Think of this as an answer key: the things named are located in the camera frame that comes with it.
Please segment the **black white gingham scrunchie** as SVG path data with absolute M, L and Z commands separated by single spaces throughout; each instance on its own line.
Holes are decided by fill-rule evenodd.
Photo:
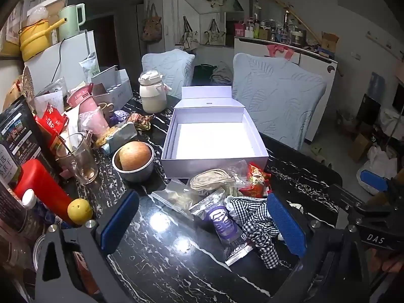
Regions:
M 279 229 L 269 214 L 266 203 L 266 198 L 248 196 L 227 196 L 225 199 L 229 215 L 241 228 L 243 238 L 255 245 L 266 268 L 273 269 L 279 264 L 274 247 Z

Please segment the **red snack packet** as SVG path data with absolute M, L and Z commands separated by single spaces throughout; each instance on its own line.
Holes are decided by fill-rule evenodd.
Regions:
M 245 185 L 239 191 L 244 196 L 252 198 L 265 198 L 272 192 L 270 185 L 271 174 L 265 172 L 260 167 L 250 163 L 247 168 Z

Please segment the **clear zip bag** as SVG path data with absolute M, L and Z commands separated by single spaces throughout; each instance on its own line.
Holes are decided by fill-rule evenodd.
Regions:
M 191 221 L 194 216 L 190 208 L 203 199 L 203 196 L 179 179 L 171 179 L 163 190 L 152 192 L 149 196 Z

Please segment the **purple snack packet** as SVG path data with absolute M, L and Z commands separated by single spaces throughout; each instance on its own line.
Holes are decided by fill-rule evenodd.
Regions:
M 230 267 L 253 251 L 253 244 L 243 238 L 241 228 L 229 215 L 225 206 L 227 194 L 219 187 L 204 199 L 191 206 L 190 213 L 205 223 L 211 224 L 225 247 L 225 265 Z

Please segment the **metal bowl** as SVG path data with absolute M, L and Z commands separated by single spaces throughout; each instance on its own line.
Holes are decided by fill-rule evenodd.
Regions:
M 112 165 L 117 173 L 131 183 L 146 181 L 153 172 L 155 151 L 145 142 L 132 141 L 118 149 Z

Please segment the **silver snack bag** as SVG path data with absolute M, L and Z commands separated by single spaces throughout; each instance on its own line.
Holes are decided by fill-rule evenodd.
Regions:
M 134 123 L 125 122 L 115 125 L 104 132 L 94 143 L 104 155 L 114 154 L 120 147 L 132 141 L 138 132 Z

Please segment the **red foil bag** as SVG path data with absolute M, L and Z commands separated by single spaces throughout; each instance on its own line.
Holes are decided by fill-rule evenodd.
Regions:
M 68 117 L 48 103 L 42 117 L 35 116 L 35 121 L 51 135 L 60 135 L 68 124 Z

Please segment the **pink cup stack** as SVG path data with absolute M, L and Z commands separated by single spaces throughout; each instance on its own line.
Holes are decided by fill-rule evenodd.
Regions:
M 91 91 L 91 85 L 82 86 L 68 96 L 67 103 L 78 109 L 79 130 L 92 131 L 96 138 L 100 138 L 110 127 Z

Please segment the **cardboard box on counter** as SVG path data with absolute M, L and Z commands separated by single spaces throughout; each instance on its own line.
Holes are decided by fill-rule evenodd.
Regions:
M 335 34 L 322 32 L 321 51 L 334 58 L 339 39 Z

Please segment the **colourful candy wrapper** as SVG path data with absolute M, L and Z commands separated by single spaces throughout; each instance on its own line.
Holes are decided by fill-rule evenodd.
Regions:
M 148 131 L 151 129 L 151 121 L 154 117 L 154 114 L 143 116 L 139 113 L 132 113 L 127 118 L 127 122 L 133 123 L 137 131 Z

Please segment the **pink bow ribbon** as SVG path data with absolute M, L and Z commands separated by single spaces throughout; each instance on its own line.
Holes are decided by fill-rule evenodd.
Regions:
M 266 46 L 271 58 L 284 58 L 291 60 L 294 55 L 294 50 L 282 44 L 268 44 Z

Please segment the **open lavender gift box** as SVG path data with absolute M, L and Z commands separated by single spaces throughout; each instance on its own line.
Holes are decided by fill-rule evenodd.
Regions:
M 264 168 L 268 152 L 230 86 L 187 86 L 175 105 L 161 163 L 167 178 L 190 179 L 244 160 Z

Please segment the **yellow enamel pot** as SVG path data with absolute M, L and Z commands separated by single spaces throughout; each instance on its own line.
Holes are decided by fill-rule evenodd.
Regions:
M 52 45 L 51 32 L 66 22 L 67 18 L 62 18 L 53 25 L 49 25 L 47 19 L 42 19 L 22 28 L 18 32 L 20 36 L 22 60 L 26 62 L 49 48 Z

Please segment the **brown hanging bag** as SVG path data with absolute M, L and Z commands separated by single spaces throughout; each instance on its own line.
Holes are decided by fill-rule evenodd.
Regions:
M 143 21 L 141 40 L 146 43 L 159 42 L 162 39 L 162 18 L 158 15 L 154 3 L 148 2 L 146 18 Z

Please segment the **green electric kettle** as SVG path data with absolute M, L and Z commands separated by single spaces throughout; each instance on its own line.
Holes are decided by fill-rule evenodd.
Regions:
M 66 22 L 59 27 L 59 39 L 62 41 L 80 32 L 80 26 L 86 22 L 85 4 L 66 6 L 58 15 L 60 19 L 66 19 Z

